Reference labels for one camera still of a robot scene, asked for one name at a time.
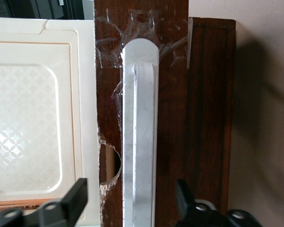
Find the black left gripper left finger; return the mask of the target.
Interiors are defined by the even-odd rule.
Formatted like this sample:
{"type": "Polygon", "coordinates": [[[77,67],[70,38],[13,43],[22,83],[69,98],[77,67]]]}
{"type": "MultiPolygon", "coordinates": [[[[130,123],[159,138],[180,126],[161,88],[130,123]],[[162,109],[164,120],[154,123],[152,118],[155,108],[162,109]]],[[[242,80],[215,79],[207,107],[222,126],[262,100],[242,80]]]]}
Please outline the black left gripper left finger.
{"type": "Polygon", "coordinates": [[[73,227],[88,203],[88,180],[80,178],[63,198],[24,214],[20,208],[0,212],[0,227],[73,227]]]}

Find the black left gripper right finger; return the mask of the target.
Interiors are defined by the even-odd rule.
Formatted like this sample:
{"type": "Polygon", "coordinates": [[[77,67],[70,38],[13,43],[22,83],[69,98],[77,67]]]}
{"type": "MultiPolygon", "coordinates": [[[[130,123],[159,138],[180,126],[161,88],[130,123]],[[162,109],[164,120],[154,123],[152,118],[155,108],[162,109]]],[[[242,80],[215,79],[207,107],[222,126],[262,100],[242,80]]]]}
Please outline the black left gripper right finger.
{"type": "Polygon", "coordinates": [[[180,214],[177,227],[261,227],[256,218],[244,210],[229,210],[223,215],[211,202],[195,199],[183,179],[177,180],[176,196],[180,214]]]}

